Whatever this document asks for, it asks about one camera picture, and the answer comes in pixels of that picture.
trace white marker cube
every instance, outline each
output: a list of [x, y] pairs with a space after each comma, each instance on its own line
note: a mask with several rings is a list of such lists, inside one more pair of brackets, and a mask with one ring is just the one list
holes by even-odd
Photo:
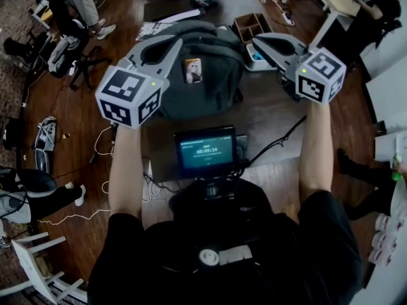
[[325, 48], [296, 70], [296, 93], [318, 104], [328, 104], [341, 90], [346, 65]]
[[160, 106], [163, 80], [121, 67], [109, 70], [95, 94], [102, 116], [138, 128]]

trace white chair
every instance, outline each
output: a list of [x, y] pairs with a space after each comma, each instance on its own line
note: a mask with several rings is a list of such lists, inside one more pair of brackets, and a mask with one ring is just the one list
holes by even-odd
[[[37, 245], [35, 247], [31, 248], [26, 248], [24, 246], [24, 243], [38, 240], [40, 238], [46, 237], [49, 234], [47, 232], [41, 233], [38, 235], [26, 237], [26, 238], [21, 238], [19, 240], [12, 240], [12, 244], [14, 247], [14, 250], [17, 254], [17, 257], [20, 261], [21, 266], [23, 267], [26, 275], [28, 276], [29, 281], [23, 282], [19, 285], [16, 285], [14, 287], [6, 288], [3, 290], [0, 290], [0, 297], [5, 296], [5, 295], [10, 295], [15, 292], [19, 292], [27, 287], [33, 286], [41, 295], [46, 297], [50, 302], [54, 304], [58, 304], [60, 300], [65, 298], [67, 295], [71, 294], [74, 297], [77, 296], [78, 294], [81, 295], [81, 297], [76, 297], [80, 299], [81, 301], [87, 302], [87, 296], [86, 292], [77, 290], [77, 288], [83, 283], [83, 279], [79, 279], [72, 285], [68, 285], [66, 283], [63, 283], [59, 278], [64, 275], [64, 272], [59, 272], [54, 276], [44, 278], [39, 269], [38, 265], [36, 264], [36, 261], [34, 257], [32, 256], [34, 253], [37, 253], [39, 251], [42, 251], [48, 247], [52, 247], [56, 244], [62, 243], [63, 241], [66, 241], [66, 238], [60, 237], [57, 238], [56, 240], [51, 240], [49, 242]], [[48, 287], [49, 284], [55, 283], [55, 284], [60, 284], [63, 285], [64, 288], [62, 289], [62, 293], [58, 296], [55, 297], [52, 293], [50, 288]]]

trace chair base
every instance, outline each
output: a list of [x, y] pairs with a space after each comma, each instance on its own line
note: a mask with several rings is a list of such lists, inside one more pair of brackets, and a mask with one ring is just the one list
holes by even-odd
[[100, 46], [95, 46], [90, 53], [86, 56], [83, 55], [83, 59], [79, 60], [76, 62], [76, 73], [71, 81], [71, 83], [69, 84], [70, 89], [72, 90], [77, 90], [78, 86], [75, 85], [75, 81], [78, 80], [79, 76], [83, 73], [83, 76], [85, 77], [85, 83], [87, 85], [87, 87], [90, 90], [93, 90], [94, 87], [90, 84], [89, 81], [89, 67], [96, 65], [96, 64], [100, 64], [103, 62], [107, 62], [107, 63], [112, 63], [112, 59], [110, 58], [99, 58], [96, 60], [91, 60], [93, 57], [93, 54], [95, 54], [96, 51], [101, 51], [102, 47]]

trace black backpack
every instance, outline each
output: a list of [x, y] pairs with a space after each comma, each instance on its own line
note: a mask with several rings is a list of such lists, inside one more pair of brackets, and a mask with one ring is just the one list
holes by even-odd
[[[168, 76], [170, 86], [162, 97], [160, 110], [166, 118], [193, 119], [217, 114], [229, 109], [234, 100], [241, 101], [238, 84], [244, 71], [243, 46], [231, 29], [189, 20], [159, 33], [169, 34], [182, 38], [183, 47]], [[197, 58], [202, 76], [190, 74], [194, 82], [188, 83], [187, 60]]]

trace screen bezel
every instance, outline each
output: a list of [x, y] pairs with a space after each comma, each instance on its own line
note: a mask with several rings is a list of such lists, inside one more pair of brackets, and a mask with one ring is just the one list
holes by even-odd
[[[181, 152], [181, 142], [196, 139], [225, 137], [227, 135], [231, 136], [232, 162], [200, 168], [186, 168], [184, 166], [183, 154]], [[234, 126], [220, 126], [217, 128], [177, 132], [175, 133], [174, 138], [176, 142], [179, 169], [181, 171], [181, 176], [185, 179], [191, 177], [213, 177], [216, 175], [221, 175], [222, 173], [231, 170], [237, 163], [236, 129]]]

